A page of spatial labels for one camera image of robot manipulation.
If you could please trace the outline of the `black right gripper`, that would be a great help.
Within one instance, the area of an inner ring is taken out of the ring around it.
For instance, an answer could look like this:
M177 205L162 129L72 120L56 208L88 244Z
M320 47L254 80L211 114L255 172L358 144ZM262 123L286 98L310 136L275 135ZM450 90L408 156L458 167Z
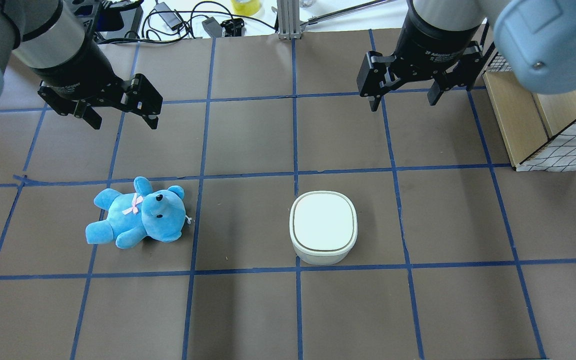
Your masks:
M370 50L357 75L359 96L376 112L383 97L409 82L433 79L430 106L454 87L473 89L485 63L473 36L483 22L475 0L409 0L392 55Z

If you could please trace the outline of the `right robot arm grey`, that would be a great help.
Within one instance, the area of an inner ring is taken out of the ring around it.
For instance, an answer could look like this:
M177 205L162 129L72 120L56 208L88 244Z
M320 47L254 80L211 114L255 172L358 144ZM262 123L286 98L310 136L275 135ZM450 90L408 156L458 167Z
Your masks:
M553 95L576 90L576 0L409 0L391 55L368 51L356 79L377 111L382 98L433 80L437 104L454 87L470 91L493 51L524 89Z

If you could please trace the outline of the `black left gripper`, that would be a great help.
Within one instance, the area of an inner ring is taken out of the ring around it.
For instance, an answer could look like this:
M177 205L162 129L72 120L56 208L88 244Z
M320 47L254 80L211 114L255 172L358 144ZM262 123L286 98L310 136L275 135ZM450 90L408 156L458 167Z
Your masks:
M25 27L13 55L47 86L38 95L60 116L72 115L100 130L102 117L86 101L109 85L121 84L121 109L158 129L163 97L147 76L122 80L89 34L86 25L64 2L23 2Z

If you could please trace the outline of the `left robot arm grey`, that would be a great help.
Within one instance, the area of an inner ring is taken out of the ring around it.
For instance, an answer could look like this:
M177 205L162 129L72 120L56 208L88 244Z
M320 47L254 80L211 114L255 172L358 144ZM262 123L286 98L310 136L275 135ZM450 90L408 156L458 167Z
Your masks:
M60 116L100 129L96 107L140 116L158 127L163 98L141 73L129 80L114 72L99 32L123 26L121 13L141 7L130 0L0 0L0 96L11 56L41 80L38 95Z

